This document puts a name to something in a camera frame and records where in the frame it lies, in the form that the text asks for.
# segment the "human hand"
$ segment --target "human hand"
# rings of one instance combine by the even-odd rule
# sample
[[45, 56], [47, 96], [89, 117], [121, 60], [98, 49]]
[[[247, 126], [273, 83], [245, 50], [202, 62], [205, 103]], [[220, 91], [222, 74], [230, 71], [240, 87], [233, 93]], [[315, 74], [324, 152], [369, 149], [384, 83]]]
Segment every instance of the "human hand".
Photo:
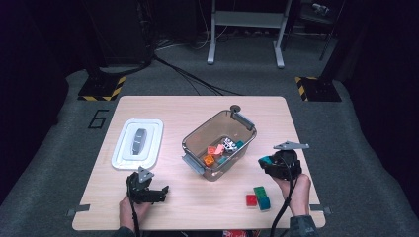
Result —
[[[290, 193], [290, 181], [281, 180], [272, 177], [274, 181], [280, 186], [283, 193], [284, 199], [289, 196]], [[298, 215], [309, 215], [309, 195], [310, 195], [311, 181], [305, 174], [300, 174], [296, 182], [295, 188], [291, 196], [290, 209], [293, 216]]]
[[[133, 204], [136, 215], [138, 217], [138, 223], [144, 220], [145, 215], [151, 207], [150, 202], [144, 202], [141, 204]], [[132, 208], [129, 203], [129, 198], [126, 195], [124, 199], [120, 201], [120, 226], [124, 226], [135, 232], [135, 226], [132, 219]]]

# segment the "wooden table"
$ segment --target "wooden table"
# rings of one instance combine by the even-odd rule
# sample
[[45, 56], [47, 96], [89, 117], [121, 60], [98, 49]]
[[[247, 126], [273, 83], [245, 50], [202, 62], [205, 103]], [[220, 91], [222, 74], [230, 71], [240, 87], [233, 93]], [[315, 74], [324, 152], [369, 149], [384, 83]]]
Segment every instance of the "wooden table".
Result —
[[[244, 156], [215, 182], [207, 181], [183, 160], [182, 140], [195, 128], [231, 105], [255, 123], [256, 138]], [[266, 175], [258, 159], [275, 153], [274, 145], [287, 140], [299, 142], [287, 102], [282, 97], [217, 97], [217, 96], [128, 96], [117, 105], [96, 164], [80, 205], [90, 204], [88, 211], [77, 212], [75, 230], [116, 230], [119, 228], [119, 201], [126, 193], [126, 177], [133, 171], [116, 170], [111, 163], [121, 130], [128, 119], [161, 119], [163, 138], [157, 164], [150, 170], [154, 178], [152, 190], [169, 186], [164, 202], [155, 203], [144, 230], [225, 230], [268, 229], [284, 199], [278, 185]], [[302, 150], [296, 150], [302, 172], [310, 176]], [[253, 188], [263, 186], [271, 200], [271, 209], [246, 206], [245, 196]], [[319, 204], [314, 185], [310, 204]], [[311, 213], [317, 227], [325, 224], [323, 212]], [[288, 209], [278, 228], [288, 228]]]

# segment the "metal bracket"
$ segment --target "metal bracket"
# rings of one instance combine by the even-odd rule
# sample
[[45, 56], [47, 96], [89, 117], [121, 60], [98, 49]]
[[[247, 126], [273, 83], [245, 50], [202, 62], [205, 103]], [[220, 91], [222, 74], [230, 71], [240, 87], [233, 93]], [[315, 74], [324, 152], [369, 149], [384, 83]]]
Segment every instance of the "metal bracket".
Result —
[[203, 175], [205, 169], [202, 165], [198, 164], [190, 155], [185, 154], [182, 159], [199, 175]]
[[249, 120], [248, 118], [246, 118], [244, 115], [242, 115], [240, 113], [240, 107], [237, 105], [232, 105], [230, 107], [231, 110], [231, 118], [234, 120], [238, 120], [241, 124], [243, 124], [244, 126], [246, 126], [246, 128], [250, 131], [253, 129], [253, 127], [255, 126], [255, 124], [253, 124], [253, 122], [251, 120]]
[[311, 211], [321, 211], [324, 215], [332, 214], [332, 210], [328, 206], [323, 206], [322, 204], [310, 204], [309, 205]]
[[294, 149], [306, 149], [310, 148], [308, 144], [299, 144], [291, 141], [284, 142], [282, 144], [274, 146], [274, 149], [278, 150], [294, 150]]
[[89, 211], [89, 209], [90, 209], [90, 204], [77, 205], [74, 209], [67, 210], [67, 213], [65, 214], [65, 216], [74, 216], [76, 212]]
[[154, 176], [153, 173], [149, 172], [147, 169], [138, 167], [138, 181], [144, 183], [145, 181], [151, 179]]

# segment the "black wall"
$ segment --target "black wall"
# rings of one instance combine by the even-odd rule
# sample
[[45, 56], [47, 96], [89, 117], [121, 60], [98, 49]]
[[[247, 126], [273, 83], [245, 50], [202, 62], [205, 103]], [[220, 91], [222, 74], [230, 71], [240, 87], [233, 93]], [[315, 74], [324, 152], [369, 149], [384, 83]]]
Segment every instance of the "black wall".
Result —
[[136, 0], [82, 0], [82, 6], [107, 66], [149, 61], [148, 19], [140, 19], [145, 10], [137, 9]]
[[0, 8], [0, 202], [31, 162], [65, 100], [68, 84], [22, 0]]
[[345, 86], [365, 137], [419, 216], [418, 9], [416, 1], [375, 2]]

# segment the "clear plastic container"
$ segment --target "clear plastic container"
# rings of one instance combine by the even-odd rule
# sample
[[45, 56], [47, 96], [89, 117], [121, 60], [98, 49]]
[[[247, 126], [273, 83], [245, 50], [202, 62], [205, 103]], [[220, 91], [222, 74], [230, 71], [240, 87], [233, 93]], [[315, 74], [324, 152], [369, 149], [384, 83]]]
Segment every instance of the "clear plastic container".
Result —
[[[255, 125], [240, 113], [240, 107], [231, 106], [221, 111], [195, 129], [182, 141], [185, 151], [183, 160], [198, 174], [209, 181], [216, 181], [246, 153], [249, 143], [256, 137]], [[214, 158], [213, 164], [205, 162], [209, 146], [223, 144], [225, 138], [237, 145], [237, 149]]]

